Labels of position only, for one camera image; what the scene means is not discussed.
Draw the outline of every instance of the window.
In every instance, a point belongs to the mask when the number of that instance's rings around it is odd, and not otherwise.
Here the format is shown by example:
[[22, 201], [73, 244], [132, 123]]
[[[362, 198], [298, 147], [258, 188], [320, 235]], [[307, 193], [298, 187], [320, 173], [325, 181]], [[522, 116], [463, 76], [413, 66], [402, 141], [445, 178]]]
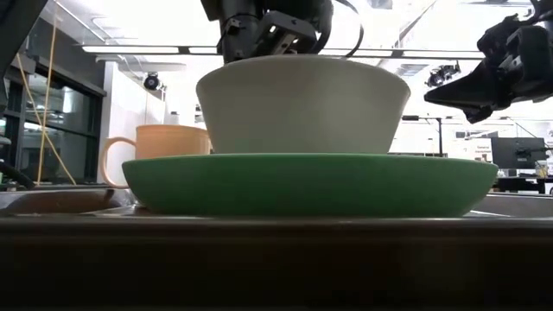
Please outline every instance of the window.
[[[46, 113], [47, 124], [55, 124], [69, 130], [92, 131], [92, 99], [72, 88], [59, 83], [50, 83], [48, 110], [44, 111], [47, 93], [47, 79], [41, 75], [29, 77], [29, 87], [35, 100], [36, 110], [42, 120]], [[30, 101], [25, 105], [25, 118], [36, 120], [35, 110]]]
[[[88, 177], [86, 175], [87, 140], [89, 138], [48, 127], [47, 133], [71, 176], [76, 181], [86, 181], [86, 177]], [[34, 181], [38, 177], [41, 138], [42, 131], [39, 125], [24, 124], [21, 171]], [[47, 140], [44, 143], [43, 163], [41, 181], [56, 184], [71, 182]]]
[[[45, 109], [47, 78], [33, 74], [27, 79], [36, 105], [35, 112], [17, 74], [6, 77], [8, 79], [4, 82], [9, 98], [4, 118], [0, 119], [0, 136], [8, 138], [11, 144], [1, 144], [0, 137], [0, 159], [36, 180], [42, 135], [36, 115], [41, 121], [46, 115], [48, 137], [71, 176], [78, 184], [95, 182], [101, 98], [69, 87], [65, 80], [56, 77], [50, 83], [48, 108]], [[41, 181], [71, 183], [48, 140], [44, 143]]]

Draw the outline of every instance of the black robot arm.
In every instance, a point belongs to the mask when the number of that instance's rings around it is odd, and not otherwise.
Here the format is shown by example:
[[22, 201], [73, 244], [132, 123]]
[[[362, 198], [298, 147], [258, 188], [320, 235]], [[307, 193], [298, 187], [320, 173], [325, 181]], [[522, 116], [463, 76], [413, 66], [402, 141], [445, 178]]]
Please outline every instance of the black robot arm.
[[217, 48], [225, 63], [271, 54], [318, 54], [332, 31], [331, 0], [202, 0], [202, 4], [207, 18], [219, 21]]
[[459, 108], [470, 123], [477, 123], [511, 103], [551, 97], [553, 0], [531, 2], [530, 19], [508, 16], [485, 32], [477, 43], [485, 59], [469, 75], [429, 91], [424, 99]]

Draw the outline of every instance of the wall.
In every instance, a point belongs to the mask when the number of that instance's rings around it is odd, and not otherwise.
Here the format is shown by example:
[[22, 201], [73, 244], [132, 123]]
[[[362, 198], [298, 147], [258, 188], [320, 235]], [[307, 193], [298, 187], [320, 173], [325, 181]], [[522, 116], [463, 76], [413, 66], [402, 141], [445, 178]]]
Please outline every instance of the wall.
[[199, 126], [194, 121], [195, 107], [198, 104], [196, 84], [211, 71], [223, 66], [219, 56], [187, 56], [187, 68], [183, 73], [160, 73], [167, 88], [168, 111], [178, 111], [179, 124]]
[[[136, 138], [136, 127], [144, 124], [162, 124], [165, 117], [165, 103], [146, 92], [118, 68], [115, 62], [105, 64], [105, 86], [107, 96], [102, 106], [100, 150], [107, 137], [123, 136]], [[134, 159], [132, 146], [118, 143], [108, 154], [107, 172], [116, 183], [125, 183], [121, 164]], [[100, 173], [99, 182], [104, 182]]]

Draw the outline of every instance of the orange mug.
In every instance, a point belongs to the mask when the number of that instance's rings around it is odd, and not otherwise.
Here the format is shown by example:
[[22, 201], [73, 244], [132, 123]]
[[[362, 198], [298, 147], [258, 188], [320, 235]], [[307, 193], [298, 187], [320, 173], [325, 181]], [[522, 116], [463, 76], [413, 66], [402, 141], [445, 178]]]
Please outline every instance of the orange mug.
[[135, 146], [135, 159], [153, 159], [164, 156], [209, 155], [211, 143], [206, 130], [183, 125], [142, 125], [137, 127], [137, 140], [125, 137], [108, 138], [100, 156], [100, 173], [104, 181], [116, 189], [118, 185], [107, 174], [107, 153], [114, 143]]

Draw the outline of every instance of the plate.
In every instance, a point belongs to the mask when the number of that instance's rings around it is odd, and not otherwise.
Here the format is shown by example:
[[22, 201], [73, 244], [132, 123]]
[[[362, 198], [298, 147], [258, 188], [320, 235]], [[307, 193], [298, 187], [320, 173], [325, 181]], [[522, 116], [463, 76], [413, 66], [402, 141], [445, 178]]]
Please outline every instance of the plate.
[[254, 217], [459, 217], [483, 199], [489, 163], [403, 155], [186, 155], [125, 162], [154, 213]]

